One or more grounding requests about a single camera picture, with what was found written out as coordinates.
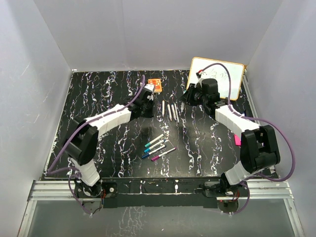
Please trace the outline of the light green marker pen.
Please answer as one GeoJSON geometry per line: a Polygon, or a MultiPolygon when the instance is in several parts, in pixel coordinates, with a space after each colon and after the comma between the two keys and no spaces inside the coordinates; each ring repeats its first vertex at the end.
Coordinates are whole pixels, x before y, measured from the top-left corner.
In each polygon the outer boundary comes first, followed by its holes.
{"type": "Polygon", "coordinates": [[[175,114],[176,114],[177,122],[180,122],[179,121],[179,115],[178,115],[178,109],[177,109],[177,105],[176,104],[174,104],[174,108],[175,108],[175,114]]]}

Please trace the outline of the light blue marker pen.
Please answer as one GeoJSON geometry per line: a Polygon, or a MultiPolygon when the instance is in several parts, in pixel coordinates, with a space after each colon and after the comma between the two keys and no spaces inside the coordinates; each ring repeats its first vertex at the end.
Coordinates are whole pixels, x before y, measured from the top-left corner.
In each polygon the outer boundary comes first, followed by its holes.
{"type": "Polygon", "coordinates": [[[171,110],[172,110],[172,114],[173,114],[174,120],[177,121],[176,112],[175,112],[175,107],[174,107],[173,104],[171,104],[171,110]]]}

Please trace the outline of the pink marker pen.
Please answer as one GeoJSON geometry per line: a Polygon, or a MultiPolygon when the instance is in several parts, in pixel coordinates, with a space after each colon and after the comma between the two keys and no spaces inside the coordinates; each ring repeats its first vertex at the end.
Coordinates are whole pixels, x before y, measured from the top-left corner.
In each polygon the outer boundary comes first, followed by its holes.
{"type": "Polygon", "coordinates": [[[170,121],[172,121],[172,111],[171,111],[170,104],[167,104],[167,109],[168,109],[169,119],[170,119],[170,121]]]}

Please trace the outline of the yellow marker pen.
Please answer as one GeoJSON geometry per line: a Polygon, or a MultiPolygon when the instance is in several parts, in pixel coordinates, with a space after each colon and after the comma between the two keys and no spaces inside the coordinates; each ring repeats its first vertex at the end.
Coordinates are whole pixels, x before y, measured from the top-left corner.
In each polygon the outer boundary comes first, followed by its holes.
{"type": "Polygon", "coordinates": [[[165,101],[162,100],[162,103],[161,103],[161,114],[162,114],[162,117],[164,117],[164,114],[165,114],[165,101]]]}

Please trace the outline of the teal marker pen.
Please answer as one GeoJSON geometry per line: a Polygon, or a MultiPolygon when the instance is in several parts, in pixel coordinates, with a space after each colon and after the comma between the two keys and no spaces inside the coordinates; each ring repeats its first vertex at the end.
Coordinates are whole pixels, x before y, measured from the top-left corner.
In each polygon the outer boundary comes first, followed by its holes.
{"type": "Polygon", "coordinates": [[[157,138],[153,139],[152,141],[150,141],[149,143],[147,143],[145,145],[145,148],[147,149],[149,146],[155,144],[157,141],[159,141],[161,138],[164,137],[164,134],[161,134],[160,136],[158,136],[157,138]]]}

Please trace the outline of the cyan marker pen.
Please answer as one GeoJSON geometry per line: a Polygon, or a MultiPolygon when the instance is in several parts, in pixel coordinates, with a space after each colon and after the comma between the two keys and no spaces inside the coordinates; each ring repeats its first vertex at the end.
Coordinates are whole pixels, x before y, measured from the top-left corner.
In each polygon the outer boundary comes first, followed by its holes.
{"type": "Polygon", "coordinates": [[[165,142],[164,139],[159,140],[158,142],[156,142],[155,144],[151,145],[150,147],[148,147],[147,149],[144,150],[144,153],[148,153],[149,151],[153,150],[155,147],[159,146],[160,144],[163,144],[165,142]]]}

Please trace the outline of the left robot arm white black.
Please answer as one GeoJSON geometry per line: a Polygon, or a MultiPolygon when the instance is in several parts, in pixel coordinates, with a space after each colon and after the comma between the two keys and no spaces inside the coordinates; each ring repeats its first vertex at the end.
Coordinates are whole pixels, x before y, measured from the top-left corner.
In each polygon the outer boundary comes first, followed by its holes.
{"type": "Polygon", "coordinates": [[[62,152],[72,159],[81,175],[80,179],[85,183],[84,190],[91,197],[97,197],[102,191],[102,185],[98,182],[100,175],[93,161],[99,138],[113,128],[139,117],[153,117],[154,90],[153,85],[147,84],[134,98],[128,97],[108,111],[81,121],[73,120],[62,152]]]}

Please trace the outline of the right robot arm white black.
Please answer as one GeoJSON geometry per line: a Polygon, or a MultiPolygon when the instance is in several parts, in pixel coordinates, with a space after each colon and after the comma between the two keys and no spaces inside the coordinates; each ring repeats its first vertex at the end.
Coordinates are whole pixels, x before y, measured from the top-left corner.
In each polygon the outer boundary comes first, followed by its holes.
{"type": "Polygon", "coordinates": [[[280,162],[274,128],[261,126],[234,111],[227,100],[220,98],[217,80],[204,79],[189,84],[180,100],[185,105],[201,105],[207,115],[226,126],[241,141],[240,161],[221,175],[219,183],[210,187],[211,191],[231,196],[247,178],[280,162]]]}

